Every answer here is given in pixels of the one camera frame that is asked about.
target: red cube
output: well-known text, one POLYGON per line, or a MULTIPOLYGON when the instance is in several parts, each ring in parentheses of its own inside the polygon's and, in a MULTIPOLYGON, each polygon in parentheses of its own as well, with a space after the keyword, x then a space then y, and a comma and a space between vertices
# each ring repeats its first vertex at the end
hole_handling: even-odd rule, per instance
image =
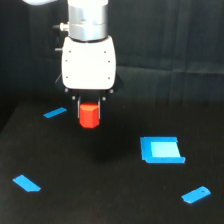
POLYGON ((83 103, 80 105, 79 122, 84 128, 95 128, 100 124, 99 105, 96 103, 83 103))

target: blue tile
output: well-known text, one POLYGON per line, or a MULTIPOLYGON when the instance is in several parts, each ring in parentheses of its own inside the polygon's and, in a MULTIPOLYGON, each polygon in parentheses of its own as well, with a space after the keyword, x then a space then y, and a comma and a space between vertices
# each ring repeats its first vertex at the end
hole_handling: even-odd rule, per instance
POLYGON ((176 142, 151 142, 152 157, 180 157, 176 142))
POLYGON ((185 163, 185 157, 180 157, 176 137, 142 137, 140 142, 142 160, 147 163, 185 163))
POLYGON ((180 164, 185 163, 185 159, 186 159, 185 157, 164 157, 164 158, 151 157, 147 158, 146 162, 157 164, 166 164, 166 163, 180 164))
POLYGON ((176 137, 144 137, 144 139, 150 142, 177 142, 176 137))
POLYGON ((36 184, 31 182, 29 179, 27 179, 23 175, 13 179, 13 181, 27 192, 39 191, 41 189, 40 187, 38 187, 36 184))
POLYGON ((211 192, 206 187, 200 187, 188 194, 183 195, 182 198, 185 202, 192 204, 210 194, 211 192))
POLYGON ((51 118, 51 117, 54 117, 54 116, 56 116, 58 114, 61 114, 61 113, 65 112, 65 111, 67 111, 67 110, 65 108, 61 107, 61 108, 59 108, 57 110, 54 110, 54 111, 51 111, 49 113, 44 114, 44 116, 46 118, 51 118))

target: light blue square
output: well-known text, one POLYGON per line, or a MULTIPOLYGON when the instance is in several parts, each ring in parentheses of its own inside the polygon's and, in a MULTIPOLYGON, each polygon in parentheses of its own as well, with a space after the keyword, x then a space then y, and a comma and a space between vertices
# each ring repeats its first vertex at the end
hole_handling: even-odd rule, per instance
POLYGON ((151 142, 152 157, 180 157, 176 142, 151 142))

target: black table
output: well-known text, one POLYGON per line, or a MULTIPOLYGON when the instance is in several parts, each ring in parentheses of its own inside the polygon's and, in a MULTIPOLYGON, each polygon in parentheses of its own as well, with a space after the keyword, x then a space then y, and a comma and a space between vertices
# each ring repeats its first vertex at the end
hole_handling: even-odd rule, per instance
POLYGON ((0 223, 224 223, 223 115, 112 100, 101 125, 86 130, 69 105, 21 103, 0 134, 0 223), (43 117, 61 106, 68 111, 43 117), (147 164, 144 136, 177 137, 185 164, 147 164), (41 190, 16 185, 21 174, 41 190), (201 186, 212 194, 182 200, 201 186))

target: blue marker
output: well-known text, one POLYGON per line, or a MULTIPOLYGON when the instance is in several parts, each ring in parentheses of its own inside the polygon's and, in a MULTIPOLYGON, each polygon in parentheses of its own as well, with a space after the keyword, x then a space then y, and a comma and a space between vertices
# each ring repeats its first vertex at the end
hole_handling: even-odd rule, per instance
POLYGON ((44 114, 44 116, 46 118, 51 118, 51 117, 54 117, 54 116, 56 116, 58 114, 61 114, 61 113, 65 112, 65 111, 67 111, 67 110, 65 108, 61 107, 61 108, 59 108, 57 110, 54 110, 54 111, 51 111, 49 113, 44 114))
POLYGON ((194 191, 191 191, 188 194, 183 195, 182 198, 185 202, 192 204, 195 201, 198 201, 210 194, 211 192, 206 187, 200 187, 194 191))
POLYGON ((38 187, 36 184, 31 182, 29 179, 27 179, 23 175, 13 179, 13 181, 27 192, 35 192, 41 189, 40 187, 38 187))

